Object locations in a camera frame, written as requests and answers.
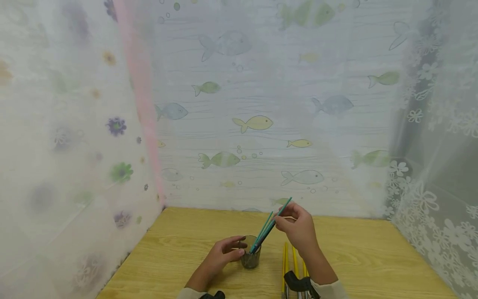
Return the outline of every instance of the cup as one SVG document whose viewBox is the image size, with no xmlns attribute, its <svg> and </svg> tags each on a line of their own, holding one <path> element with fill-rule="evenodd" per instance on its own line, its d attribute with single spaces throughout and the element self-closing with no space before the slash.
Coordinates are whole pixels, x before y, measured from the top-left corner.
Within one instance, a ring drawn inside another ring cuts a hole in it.
<svg viewBox="0 0 478 299">
<path fill-rule="evenodd" d="M 250 236 L 250 235 L 246 236 L 245 240 L 239 241 L 240 243 L 245 243 L 247 245 L 247 247 L 244 248 L 246 253 L 240 258 L 240 262 L 242 266 L 246 269 L 254 269 L 255 267 L 259 265 L 259 257 L 261 255 L 262 245 L 259 246 L 259 248 L 256 250 L 256 252 L 254 252 L 254 254 L 249 254 L 249 250 L 252 248 L 252 245 L 254 244 L 255 241 L 256 241 L 256 237 Z"/>
</svg>

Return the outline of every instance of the table surface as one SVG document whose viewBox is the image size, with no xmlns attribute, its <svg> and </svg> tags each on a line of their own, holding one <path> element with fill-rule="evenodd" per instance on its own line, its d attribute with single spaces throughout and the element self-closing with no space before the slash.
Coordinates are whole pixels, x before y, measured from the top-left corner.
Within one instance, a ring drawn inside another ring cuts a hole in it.
<svg viewBox="0 0 478 299">
<path fill-rule="evenodd" d="M 175 299 L 214 242 L 256 235 L 266 218 L 257 212 L 167 208 L 97 299 Z M 314 222 L 319 244 L 350 298 L 456 299 L 391 223 L 322 216 Z M 280 298 L 285 241 L 274 229 L 256 269 L 231 263 L 209 292 L 220 289 L 228 299 Z M 290 247 L 289 255 L 292 269 Z"/>
</svg>

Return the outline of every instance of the lace curtain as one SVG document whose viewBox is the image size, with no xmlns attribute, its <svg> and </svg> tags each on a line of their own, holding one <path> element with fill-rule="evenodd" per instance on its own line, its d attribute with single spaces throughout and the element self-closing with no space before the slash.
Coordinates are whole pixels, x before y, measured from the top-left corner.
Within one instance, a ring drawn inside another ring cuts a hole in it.
<svg viewBox="0 0 478 299">
<path fill-rule="evenodd" d="M 1 299 L 94 298 L 161 212 L 118 21 L 0 0 Z"/>
<path fill-rule="evenodd" d="M 391 220 L 462 299 L 478 296 L 478 3 L 436 0 L 404 57 Z"/>
</svg>

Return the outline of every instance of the sleeve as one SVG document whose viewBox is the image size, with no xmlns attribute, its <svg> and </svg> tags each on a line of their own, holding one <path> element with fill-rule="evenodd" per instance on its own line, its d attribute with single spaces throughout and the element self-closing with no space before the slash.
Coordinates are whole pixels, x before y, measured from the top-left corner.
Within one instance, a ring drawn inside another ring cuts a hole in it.
<svg viewBox="0 0 478 299">
<path fill-rule="evenodd" d="M 179 295 L 176 299 L 199 299 L 204 296 L 206 292 L 198 292 L 191 288 L 184 288 L 179 292 Z"/>
<path fill-rule="evenodd" d="M 321 299 L 348 299 L 347 293 L 340 280 L 331 283 L 330 285 L 319 285 L 313 280 L 310 280 L 312 286 L 320 295 Z"/>
</svg>

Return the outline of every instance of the blue stick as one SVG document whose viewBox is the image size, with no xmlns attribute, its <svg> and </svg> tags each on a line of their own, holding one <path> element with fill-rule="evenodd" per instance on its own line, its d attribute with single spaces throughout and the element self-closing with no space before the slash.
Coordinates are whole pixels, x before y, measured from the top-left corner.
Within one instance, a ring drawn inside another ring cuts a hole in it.
<svg viewBox="0 0 478 299">
<path fill-rule="evenodd" d="M 272 213 L 273 213 L 273 211 L 271 211 L 271 213 L 269 214 L 269 217 L 267 217 L 266 222 L 264 222 L 264 225 L 262 226 L 261 230 L 259 231 L 259 234 L 257 235 L 256 240 L 255 240 L 254 243 L 252 244 L 251 249 L 254 248 L 254 245 L 257 243 L 257 241 L 258 241 L 259 238 L 261 237 L 262 233 L 264 232 L 264 228 L 266 227 L 267 222 L 269 222 L 269 219 L 271 218 Z"/>
<path fill-rule="evenodd" d="M 292 200 L 292 197 L 290 197 L 289 200 L 282 206 L 279 213 L 277 213 L 277 216 L 280 216 L 282 214 L 285 207 L 289 204 L 289 202 L 291 202 L 291 200 Z M 256 239 L 256 242 L 254 243 L 254 245 L 252 246 L 252 248 L 249 251 L 250 254 L 254 254 L 256 252 L 257 248 L 259 248 L 262 245 L 262 242 L 264 242 L 264 240 L 267 238 L 267 236 L 269 235 L 269 233 L 271 232 L 271 230 L 274 226 L 275 226 L 275 220 L 272 220 L 271 223 L 267 226 L 264 233 L 260 236 L 261 239 L 259 240 L 259 242 L 257 242 L 259 237 Z"/>
</svg>

